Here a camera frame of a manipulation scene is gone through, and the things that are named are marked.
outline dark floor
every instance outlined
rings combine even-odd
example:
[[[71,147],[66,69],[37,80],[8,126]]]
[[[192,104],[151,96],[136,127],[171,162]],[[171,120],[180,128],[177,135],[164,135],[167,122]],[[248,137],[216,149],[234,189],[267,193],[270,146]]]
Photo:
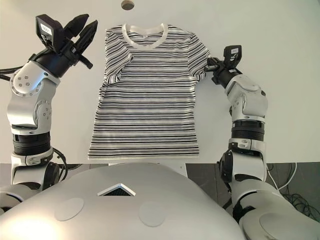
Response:
[[[68,178],[90,168],[104,166],[105,164],[84,164],[68,173]],[[269,164],[271,175],[276,184],[282,186],[288,179],[291,163]],[[0,187],[10,184],[10,164],[0,164]],[[219,177],[217,164],[187,164],[188,177],[199,185],[214,201],[223,206],[230,198],[227,187]],[[297,171],[289,184],[291,194],[302,195],[308,203],[320,210],[320,162],[298,163]]]

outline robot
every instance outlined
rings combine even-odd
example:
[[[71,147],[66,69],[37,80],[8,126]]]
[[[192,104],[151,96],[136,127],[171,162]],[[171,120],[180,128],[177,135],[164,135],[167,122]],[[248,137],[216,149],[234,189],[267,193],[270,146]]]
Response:
[[[237,69],[240,45],[227,46],[224,60],[209,58],[204,69],[213,72],[213,82],[224,88],[231,104],[231,138],[218,164],[231,193],[233,218],[164,165],[116,164],[59,181],[60,167],[51,162],[51,102],[69,67],[79,61],[93,66],[82,55],[98,25],[94,21],[84,28],[88,17],[79,15],[62,28],[45,14],[37,16],[36,33],[45,50],[8,79],[14,150],[11,185],[0,189],[0,239],[320,239],[319,223],[265,182],[268,101]]]

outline sticker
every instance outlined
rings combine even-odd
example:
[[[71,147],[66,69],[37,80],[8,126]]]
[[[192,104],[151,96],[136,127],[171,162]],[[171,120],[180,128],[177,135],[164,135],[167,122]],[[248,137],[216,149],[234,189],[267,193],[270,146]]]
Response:
[[[45,31],[47,34],[50,34],[52,36],[51,29],[49,27],[43,25],[42,23],[40,23],[40,26],[43,31]]]
[[[237,54],[239,52],[239,48],[234,48],[231,50],[231,54]]]

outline white background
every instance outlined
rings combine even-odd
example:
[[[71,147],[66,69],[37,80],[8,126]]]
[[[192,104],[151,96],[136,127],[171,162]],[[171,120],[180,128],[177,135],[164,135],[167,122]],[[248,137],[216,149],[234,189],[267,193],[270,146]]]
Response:
[[[84,13],[90,15],[88,21],[99,22],[94,41],[84,52],[93,68],[88,70],[81,63],[70,68],[52,101],[51,144],[65,154],[68,163],[89,163],[87,152],[104,74],[104,31],[123,23],[146,28],[167,23],[192,31],[221,59],[225,46],[242,45],[238,68],[263,88],[269,102],[267,161],[320,161],[317,0],[133,1],[131,11],[121,9],[121,0],[0,1],[0,69],[23,65],[43,49],[35,32],[37,15],[48,14],[63,26]],[[200,158],[186,159],[189,163],[217,162],[231,136],[228,100],[209,75],[196,88]],[[13,148],[6,115],[10,97],[8,82],[0,81],[1,163],[10,163]]]

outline striped t-shirt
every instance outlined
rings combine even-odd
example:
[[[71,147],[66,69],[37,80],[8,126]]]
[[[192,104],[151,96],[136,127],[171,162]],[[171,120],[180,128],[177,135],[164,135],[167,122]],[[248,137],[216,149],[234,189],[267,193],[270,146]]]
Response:
[[[199,155],[195,87],[210,53],[194,33],[160,27],[159,33],[127,31],[126,24],[106,30],[89,160]]]

